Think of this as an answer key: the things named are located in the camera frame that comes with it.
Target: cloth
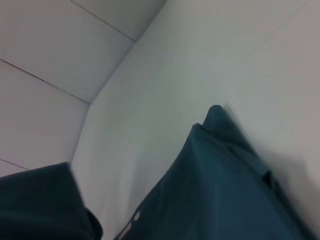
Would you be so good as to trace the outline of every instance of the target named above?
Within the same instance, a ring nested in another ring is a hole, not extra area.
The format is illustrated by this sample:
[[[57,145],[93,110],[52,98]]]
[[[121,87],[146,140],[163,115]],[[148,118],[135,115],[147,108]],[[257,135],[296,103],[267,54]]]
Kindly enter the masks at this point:
[[[99,240],[67,163],[0,178],[1,240]]]
[[[315,240],[221,106],[115,240]]]

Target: teal fabric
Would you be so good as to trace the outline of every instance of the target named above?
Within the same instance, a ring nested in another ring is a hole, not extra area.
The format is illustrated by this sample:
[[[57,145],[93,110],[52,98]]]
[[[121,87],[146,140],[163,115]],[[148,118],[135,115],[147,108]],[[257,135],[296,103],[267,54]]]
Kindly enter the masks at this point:
[[[0,178],[0,240],[99,240],[67,163]]]
[[[195,124],[118,240],[315,240],[221,106]]]

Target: white ceiling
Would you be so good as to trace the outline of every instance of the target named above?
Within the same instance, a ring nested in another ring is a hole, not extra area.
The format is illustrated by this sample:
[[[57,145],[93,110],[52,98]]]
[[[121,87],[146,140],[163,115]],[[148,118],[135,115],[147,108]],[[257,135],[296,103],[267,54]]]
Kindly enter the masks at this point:
[[[106,21],[119,27],[70,0],[1,0],[0,59],[92,103],[135,43],[126,35],[136,40],[163,0],[135,0],[139,11],[128,10],[131,2],[108,0],[103,6]]]

